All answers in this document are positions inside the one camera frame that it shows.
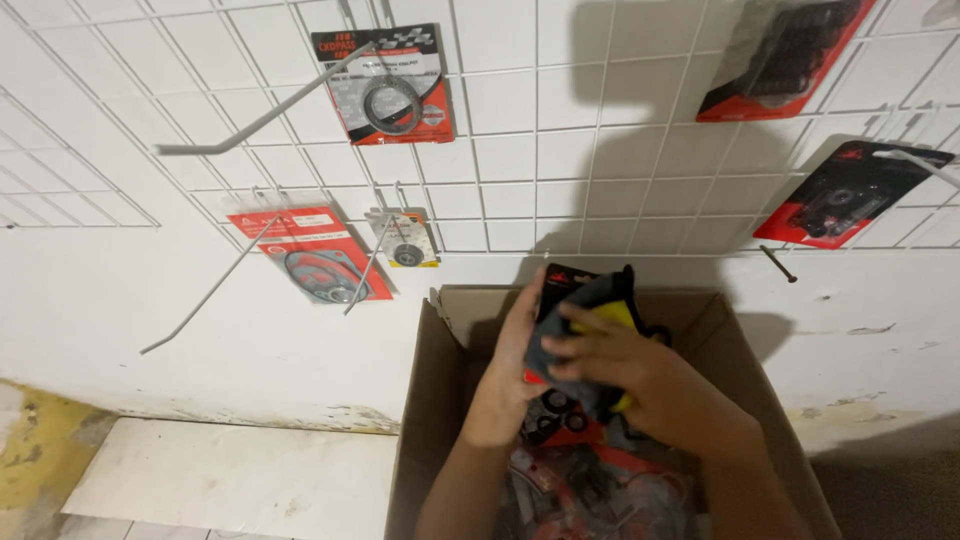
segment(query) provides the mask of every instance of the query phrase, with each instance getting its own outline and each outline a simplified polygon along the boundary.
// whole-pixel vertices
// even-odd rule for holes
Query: white tiled floor
[[[278,536],[71,515],[58,540],[281,540]]]

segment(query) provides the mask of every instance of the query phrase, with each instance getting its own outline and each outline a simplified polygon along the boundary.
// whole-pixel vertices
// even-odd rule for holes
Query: red and white product card
[[[360,295],[359,301],[394,298],[374,268],[360,285],[371,261],[330,207],[238,213],[227,218],[253,240],[277,214],[279,219],[256,245],[311,302],[348,304],[355,294]]]

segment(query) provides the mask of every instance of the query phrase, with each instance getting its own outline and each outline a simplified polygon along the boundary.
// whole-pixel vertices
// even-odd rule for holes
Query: white wall
[[[210,5],[199,1],[178,3],[176,8],[163,2],[153,4],[162,10],[210,11]],[[358,24],[366,26],[366,4],[348,4]],[[210,201],[221,196],[217,191],[204,191],[205,183],[215,176],[214,184],[267,187],[269,182],[284,185],[293,178],[271,171],[264,164],[269,162],[259,158],[251,162],[253,172],[216,160],[211,168],[194,161],[190,161],[193,165],[156,161],[146,152],[146,145],[182,140],[181,134],[199,142],[216,140],[228,127],[189,121],[209,112],[214,122],[241,123],[240,113],[223,105],[228,98],[208,101],[208,96],[230,88],[256,87],[259,91],[261,86],[282,93],[316,73],[303,43],[294,50],[271,49],[264,43],[272,41],[261,38],[277,32],[295,35],[283,34],[286,25],[294,25],[294,21],[302,20],[311,29],[340,28],[346,23],[339,18],[333,0],[320,0],[297,4],[292,11],[277,6],[263,12],[191,15],[200,17],[190,20],[201,21],[203,32],[181,35],[178,25],[183,19],[152,18],[150,23],[94,25],[90,28],[97,33],[91,34],[86,28],[88,21],[144,19],[140,4],[134,0],[78,0],[74,6],[85,9],[78,12],[67,3],[50,2],[41,7],[10,1],[0,10],[0,43],[5,51],[0,56],[0,86],[9,95],[0,99],[15,101],[36,119],[0,117],[0,131],[7,135],[3,140],[13,140],[0,146],[0,164],[5,155],[70,148],[160,227],[0,230],[0,250],[8,254],[0,265],[0,377],[131,415],[391,431],[403,409],[420,300],[428,296],[430,287],[514,282],[523,253],[536,243],[538,251],[550,248],[553,253],[636,254],[630,258],[583,257],[574,263],[603,270],[629,261],[637,268],[642,284],[719,285],[732,294],[739,311],[775,315],[745,316],[744,325],[761,355],[769,356],[765,364],[768,373],[785,406],[795,413],[797,425],[806,423],[803,426],[813,448],[848,436],[854,424],[860,430],[858,436],[868,436],[871,430],[888,430],[954,411],[960,408],[960,398],[951,391],[960,370],[954,361],[960,343],[952,331],[958,285],[953,271],[957,252],[950,246],[960,239],[960,224],[952,213],[955,190],[939,181],[927,181],[911,199],[904,200],[903,208],[892,210],[862,234],[858,249],[849,253],[795,250],[787,255],[782,247],[784,262],[800,277],[794,284],[787,284],[758,254],[756,243],[745,239],[769,211],[768,203],[775,205],[784,196],[782,186],[802,177],[809,167],[808,158],[831,135],[905,137],[946,149],[957,145],[960,109],[951,106],[960,101],[949,90],[955,88],[958,73],[956,35],[960,24],[953,19],[935,28],[922,28],[917,13],[933,4],[926,0],[880,2],[881,6],[887,4],[885,11],[876,10],[879,16],[871,19],[876,24],[868,25],[869,32],[864,31],[841,61],[847,75],[836,86],[825,85],[804,116],[781,123],[717,128],[684,123],[690,120],[684,115],[691,114],[687,106],[692,104],[695,109],[697,96],[706,89],[715,65],[710,62],[719,58],[713,51],[722,48],[735,20],[736,4],[711,0],[700,31],[700,37],[708,40],[698,41],[705,44],[697,45],[697,54],[692,56],[687,52],[696,27],[673,32],[682,38],[677,41],[671,40],[671,32],[657,33],[654,28],[674,27],[653,21],[669,20],[680,29],[689,16],[701,20],[702,2],[618,4],[625,6],[620,10],[620,16],[627,17],[624,20],[633,14],[629,20],[636,24],[636,34],[650,39],[621,43],[617,36],[628,36],[623,32],[630,28],[614,28],[612,58],[671,58],[610,63],[636,67],[636,73],[612,79],[619,68],[611,68],[608,83],[622,92],[611,90],[613,98],[605,100],[601,110],[599,100],[591,101],[589,91],[585,94],[578,86],[586,84],[589,89],[590,81],[598,81],[591,79],[592,75],[577,75],[589,75],[593,68],[542,69],[537,94],[534,72],[523,65],[595,60],[579,56],[587,51],[600,54],[601,63],[594,67],[602,67],[606,51],[601,47],[598,53],[586,47],[592,39],[584,40],[584,31],[599,28],[600,36],[606,32],[603,21],[609,21],[609,16],[591,18],[596,10],[604,12],[605,5],[541,0],[535,9],[531,2],[514,1],[504,6],[485,3],[478,12],[478,4],[457,1],[452,3],[459,17],[459,35],[455,37],[450,4],[395,0],[392,9],[397,23],[439,21],[450,72],[461,72],[462,61],[464,72],[472,73],[448,81],[462,137],[451,145],[418,149],[424,178],[411,166],[412,158],[404,154],[389,155],[397,161],[384,160],[384,152],[396,149],[365,149],[364,160],[354,162],[356,156],[346,146],[333,143],[342,140],[342,134],[323,123],[322,111],[329,112],[323,108],[291,114],[284,120],[284,129],[252,141],[244,152],[257,158],[264,151],[264,140],[271,148],[302,148],[315,167],[309,175],[326,179],[328,184],[343,184],[330,192],[347,219],[376,204],[363,173],[381,184],[400,180],[410,205],[436,211],[438,219],[432,226],[441,233],[444,244],[441,268],[391,269],[389,278],[400,292],[397,299],[362,304],[344,318],[337,307],[309,305],[270,263],[251,255],[178,338],[141,357],[136,351],[168,333],[236,256],[235,245],[228,239],[229,227],[224,228],[220,218],[203,207],[212,206]],[[15,20],[10,5],[25,23]],[[153,16],[149,10],[145,13]],[[259,23],[245,25],[243,21],[249,22],[251,13]],[[508,13],[509,17],[484,18],[489,13]],[[225,17],[232,17],[229,20],[239,28],[229,31],[244,38],[247,48],[242,53],[246,56],[234,57],[215,48],[235,44],[230,35],[214,32],[234,28],[220,24]],[[519,53],[495,56],[489,50],[484,52],[485,29],[494,23],[509,26],[497,30],[498,34],[520,36],[521,41],[514,43],[514,51]],[[555,37],[562,46],[552,48],[547,43],[534,54],[534,28],[540,28],[541,43]],[[571,33],[570,28],[579,30]],[[131,29],[136,31],[134,37],[142,39],[130,40],[124,32]],[[192,41],[191,36],[199,41]],[[460,55],[456,54],[458,41]],[[44,42],[49,50],[44,49]],[[224,71],[209,71],[211,64],[204,63],[204,59],[209,61],[204,54],[214,50],[221,51],[217,59],[222,61],[221,67],[226,66]],[[179,55],[191,63],[181,64]],[[252,69],[251,58],[262,64],[261,71]],[[488,73],[515,68],[520,71]],[[637,86],[642,81],[663,81],[675,69],[677,79],[672,86]],[[464,81],[470,118],[463,98]],[[509,86],[513,101],[507,103],[511,107],[532,107],[530,110],[538,112],[533,117],[517,116],[510,112],[513,109],[504,112],[504,86],[500,83],[514,85]],[[831,88],[833,93],[827,94],[826,89]],[[678,91],[687,97],[675,108],[673,98]],[[184,112],[174,107],[182,103],[177,100],[199,108]],[[944,107],[910,110],[930,100]],[[540,109],[534,107],[537,102]],[[885,104],[900,106],[889,121]],[[584,107],[586,113],[567,114],[573,106]],[[839,113],[824,115],[826,110]],[[602,112],[599,122],[605,126],[629,125],[584,130],[578,123],[597,123],[598,112]],[[923,114],[920,121],[907,124],[915,113]],[[673,138],[666,138],[667,120],[672,120]],[[36,122],[45,125],[49,133],[39,139],[24,135]],[[309,137],[316,138],[303,135],[303,126],[317,128],[309,132]],[[540,133],[548,128],[558,131]],[[569,145],[543,146],[536,167],[533,146],[527,145],[535,132],[541,144],[565,141]],[[509,136],[491,135],[502,133]],[[613,166],[604,173],[607,176],[592,175],[587,164],[595,134],[601,137],[599,151],[612,156],[606,160],[616,164],[621,156],[645,152],[650,155],[645,158],[649,162],[633,162],[630,167],[636,169],[630,170]],[[284,137],[285,143],[276,143]],[[299,142],[291,142],[291,137]],[[620,150],[607,145],[610,141],[623,144],[623,140],[627,143]],[[471,144],[475,144],[477,164]],[[671,154],[674,144],[700,152]],[[665,153],[656,160],[661,146]],[[311,152],[331,148],[336,149],[334,153],[347,153],[338,154],[339,158],[311,158]],[[383,164],[402,165],[396,172],[380,166]],[[337,176],[337,167],[347,173]],[[248,176],[253,173],[259,180]],[[769,174],[743,181],[742,175],[747,173]],[[691,175],[696,177],[692,181],[679,178]],[[458,184],[464,179],[468,182]],[[515,182],[494,184],[504,179]],[[426,189],[420,187],[421,181]],[[647,203],[643,204],[645,193]],[[383,195],[389,201],[392,190]],[[645,213],[640,212],[641,205]],[[531,216],[535,213],[534,228]],[[638,215],[644,219],[637,220]],[[351,226],[369,242],[365,224],[353,222]],[[583,242],[579,241],[581,228]],[[488,239],[492,252],[504,253],[485,253]],[[664,257],[664,253],[686,257]],[[529,264],[523,266],[521,280],[529,268]],[[897,324],[885,333],[847,335],[850,330],[893,323]],[[789,334],[785,341],[779,339],[783,332]],[[775,345],[775,351],[765,354]],[[853,398],[858,398],[855,403],[866,404],[857,405],[855,413],[841,414],[846,410],[843,405],[827,407]],[[860,422],[876,415],[897,418]]]

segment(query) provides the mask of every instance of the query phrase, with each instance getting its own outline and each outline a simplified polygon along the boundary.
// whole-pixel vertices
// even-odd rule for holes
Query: hand
[[[623,412],[631,426],[704,461],[750,459],[765,452],[759,423],[677,353],[584,309],[562,304],[560,310],[598,333],[544,337],[544,350],[569,358],[551,367],[555,378],[623,388],[634,398]]]
[[[480,447],[513,444],[527,404],[549,388],[523,380],[523,358],[533,335],[546,271],[541,268],[516,298],[496,341],[493,359],[477,385],[461,435]]]

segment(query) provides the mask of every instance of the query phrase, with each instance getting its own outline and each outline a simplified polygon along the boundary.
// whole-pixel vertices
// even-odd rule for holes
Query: white wire grid panel
[[[159,227],[0,87],[0,227]]]
[[[0,0],[238,246],[224,197],[320,189],[368,246],[363,212],[406,207],[441,255],[599,257],[757,254],[750,233],[838,140],[960,151],[960,21],[924,27],[935,3],[878,0],[798,117],[697,124],[742,2]],[[219,142],[315,78],[309,32],[421,22],[439,23],[452,143],[351,147],[318,90],[222,156],[149,152]],[[960,253],[958,207],[931,178],[839,252],[765,243]]]

